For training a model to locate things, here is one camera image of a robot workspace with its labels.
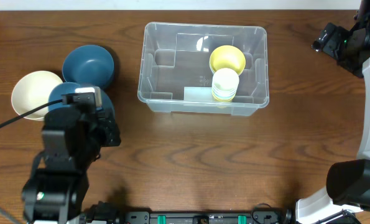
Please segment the dark blue bowl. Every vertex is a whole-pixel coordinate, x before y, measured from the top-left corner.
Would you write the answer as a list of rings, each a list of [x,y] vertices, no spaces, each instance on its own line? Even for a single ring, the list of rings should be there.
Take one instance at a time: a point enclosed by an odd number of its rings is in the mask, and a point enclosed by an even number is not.
[[[62,65],[62,75],[66,82],[106,89],[114,79],[114,59],[99,45],[83,45],[67,55]]]
[[[77,88],[96,88],[96,86],[90,85],[90,84],[78,84],[74,82],[61,83],[57,85],[50,93],[49,103],[52,101],[61,100],[62,95],[75,93],[75,90]],[[102,99],[102,107],[97,107],[96,111],[111,110],[113,117],[115,117],[114,105],[111,99],[102,89],[100,89],[100,93],[101,93],[101,99]],[[48,111],[49,111],[48,113],[50,113],[53,110],[60,110],[60,108],[74,108],[74,106],[73,105],[63,105],[62,103],[57,103],[55,105],[48,106]]]

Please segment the large cream bowl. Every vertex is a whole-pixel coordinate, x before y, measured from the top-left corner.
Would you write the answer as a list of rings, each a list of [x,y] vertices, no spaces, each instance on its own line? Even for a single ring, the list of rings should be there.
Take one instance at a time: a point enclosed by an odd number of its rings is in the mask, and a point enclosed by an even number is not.
[[[35,71],[21,78],[11,94],[11,105],[17,114],[24,114],[49,102],[52,90],[62,84],[61,78],[49,71]]]

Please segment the small yellow bowl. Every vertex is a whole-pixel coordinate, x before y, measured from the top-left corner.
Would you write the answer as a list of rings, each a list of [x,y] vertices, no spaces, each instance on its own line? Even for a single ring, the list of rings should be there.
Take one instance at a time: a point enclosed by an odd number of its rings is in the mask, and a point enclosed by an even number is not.
[[[212,73],[222,68],[230,68],[240,75],[245,69],[246,57],[237,47],[222,45],[212,51],[209,66]]]

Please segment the cream plastic cup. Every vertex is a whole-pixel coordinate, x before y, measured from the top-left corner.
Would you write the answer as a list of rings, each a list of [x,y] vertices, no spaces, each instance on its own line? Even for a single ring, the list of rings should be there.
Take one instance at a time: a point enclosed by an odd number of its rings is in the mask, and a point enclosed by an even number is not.
[[[212,78],[212,89],[229,93],[236,91],[239,85],[239,75],[230,68],[221,68]]]

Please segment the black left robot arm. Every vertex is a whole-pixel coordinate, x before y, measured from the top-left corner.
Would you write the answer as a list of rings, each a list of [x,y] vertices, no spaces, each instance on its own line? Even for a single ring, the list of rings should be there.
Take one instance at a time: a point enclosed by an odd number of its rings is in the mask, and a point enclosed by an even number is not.
[[[89,187],[87,170],[102,147],[121,143],[112,109],[62,107],[45,116],[44,150],[34,158],[22,190],[29,223],[66,223],[79,216]]]

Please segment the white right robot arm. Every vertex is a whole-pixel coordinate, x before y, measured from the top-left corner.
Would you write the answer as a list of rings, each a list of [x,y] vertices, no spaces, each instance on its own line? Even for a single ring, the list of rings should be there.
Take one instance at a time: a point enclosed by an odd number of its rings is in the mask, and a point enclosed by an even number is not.
[[[325,185],[296,201],[287,223],[358,223],[356,214],[370,212],[370,1],[361,1],[350,29],[327,23],[312,44],[364,85],[363,125],[355,157],[336,162]]]

